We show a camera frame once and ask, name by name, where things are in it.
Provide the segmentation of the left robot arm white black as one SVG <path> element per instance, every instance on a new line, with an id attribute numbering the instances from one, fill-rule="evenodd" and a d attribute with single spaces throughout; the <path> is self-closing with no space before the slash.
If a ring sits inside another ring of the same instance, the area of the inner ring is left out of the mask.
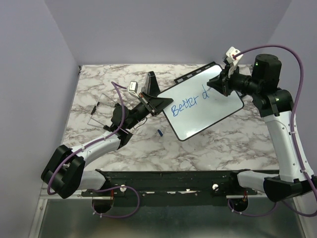
<path id="1" fill-rule="evenodd" d="M 60 145 L 44 168 L 41 179 L 47 184 L 48 195 L 70 197 L 75 191 L 91 189 L 99 196 L 109 192 L 110 184 L 100 171 L 86 172 L 84 168 L 99 157 L 125 146 L 132 137 L 130 129 L 146 119 L 157 116 L 172 103 L 171 98 L 160 98 L 155 73 L 146 74 L 145 85 L 137 93 L 137 83 L 130 82 L 126 90 L 140 101 L 134 108 L 124 105 L 123 98 L 114 106 L 111 125 L 104 125 L 105 132 L 90 142 L 72 148 Z"/>

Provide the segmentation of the whiteboard with black frame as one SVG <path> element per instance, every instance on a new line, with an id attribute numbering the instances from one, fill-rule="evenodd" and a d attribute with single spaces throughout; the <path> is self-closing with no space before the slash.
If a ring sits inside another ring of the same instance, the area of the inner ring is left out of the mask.
<path id="1" fill-rule="evenodd" d="M 237 92 L 225 97 L 212 88 L 207 91 L 207 82 L 221 71 L 220 65 L 214 65 L 158 95 L 173 99 L 163 113 L 178 140 L 185 141 L 243 109 Z"/>

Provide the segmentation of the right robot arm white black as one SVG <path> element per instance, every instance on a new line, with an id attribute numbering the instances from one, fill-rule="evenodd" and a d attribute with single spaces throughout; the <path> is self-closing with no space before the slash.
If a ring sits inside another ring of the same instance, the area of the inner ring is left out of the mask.
<path id="1" fill-rule="evenodd" d="M 250 76 L 239 72 L 234 54 L 224 57 L 225 68 L 207 85 L 228 97 L 233 91 L 249 95 L 264 120 L 278 160 L 277 175 L 239 171 L 228 189 L 239 194 L 245 188 L 263 192 L 272 202 L 311 192 L 317 184 L 308 164 L 295 124 L 295 104 L 289 91 L 278 87 L 282 63 L 270 54 L 257 55 Z"/>

